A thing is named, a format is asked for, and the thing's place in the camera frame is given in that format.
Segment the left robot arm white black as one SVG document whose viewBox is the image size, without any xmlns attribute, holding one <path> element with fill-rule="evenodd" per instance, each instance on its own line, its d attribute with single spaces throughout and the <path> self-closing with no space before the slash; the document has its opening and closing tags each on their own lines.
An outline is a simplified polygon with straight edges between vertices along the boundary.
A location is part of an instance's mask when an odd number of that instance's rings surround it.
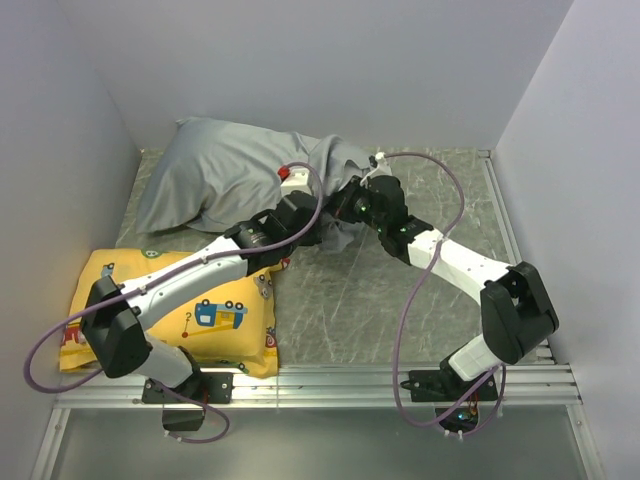
<svg viewBox="0 0 640 480">
<path fill-rule="evenodd" d="M 240 222 L 208 246 L 155 273 L 90 290 L 80 327 L 103 373 L 147 377 L 179 402 L 195 399 L 202 374 L 183 348 L 149 334 L 164 316 L 208 290 L 273 266 L 314 228 L 323 198 L 296 190 L 273 209 Z"/>
</svg>

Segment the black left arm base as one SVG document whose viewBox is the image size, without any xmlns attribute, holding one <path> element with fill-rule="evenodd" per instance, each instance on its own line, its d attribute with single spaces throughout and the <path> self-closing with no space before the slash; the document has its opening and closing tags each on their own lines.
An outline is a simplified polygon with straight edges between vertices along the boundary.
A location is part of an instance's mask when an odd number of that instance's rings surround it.
<svg viewBox="0 0 640 480">
<path fill-rule="evenodd" d="M 174 389 L 148 379 L 141 402 L 161 408 L 162 426 L 169 433 L 192 433 L 204 424 L 204 405 L 229 404 L 232 388 L 233 374 L 227 371 L 199 372 Z"/>
</svg>

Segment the grey pillowcase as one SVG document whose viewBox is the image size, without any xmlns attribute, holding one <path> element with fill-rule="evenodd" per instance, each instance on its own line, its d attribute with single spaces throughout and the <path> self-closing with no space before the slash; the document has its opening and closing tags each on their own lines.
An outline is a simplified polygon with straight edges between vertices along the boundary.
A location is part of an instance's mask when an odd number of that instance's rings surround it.
<svg viewBox="0 0 640 480">
<path fill-rule="evenodd" d="M 292 162 L 312 166 L 326 197 L 371 169 L 368 152 L 337 135 L 318 139 L 211 118 L 182 119 L 140 197 L 136 230 L 185 226 L 222 233 L 276 206 L 278 171 Z"/>
</svg>

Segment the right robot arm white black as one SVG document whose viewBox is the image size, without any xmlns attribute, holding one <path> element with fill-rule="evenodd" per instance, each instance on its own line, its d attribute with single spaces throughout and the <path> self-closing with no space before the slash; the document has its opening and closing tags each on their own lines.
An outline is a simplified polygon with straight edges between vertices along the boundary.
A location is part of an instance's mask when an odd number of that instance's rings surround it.
<svg viewBox="0 0 640 480">
<path fill-rule="evenodd" d="M 533 265 L 511 266 L 447 239 L 410 214 L 396 177 L 355 177 L 331 196 L 327 210 L 338 220 L 369 226 L 390 256 L 430 269 L 479 305 L 481 334 L 440 364 L 439 384 L 449 398 L 465 398 L 482 374 L 501 363 L 518 363 L 558 329 L 557 314 Z"/>
</svg>

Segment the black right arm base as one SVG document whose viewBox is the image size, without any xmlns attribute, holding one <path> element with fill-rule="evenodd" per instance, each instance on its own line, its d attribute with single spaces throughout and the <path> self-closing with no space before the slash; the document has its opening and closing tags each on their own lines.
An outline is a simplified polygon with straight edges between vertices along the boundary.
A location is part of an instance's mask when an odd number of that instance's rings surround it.
<svg viewBox="0 0 640 480">
<path fill-rule="evenodd" d="M 435 420 L 428 421 L 445 437 L 459 440 L 481 431 L 501 414 L 506 390 L 507 369 L 504 364 L 492 367 L 487 373 L 464 381 L 443 360 L 438 370 L 410 370 L 397 390 L 409 392 L 412 403 L 445 403 L 435 409 Z"/>
</svg>

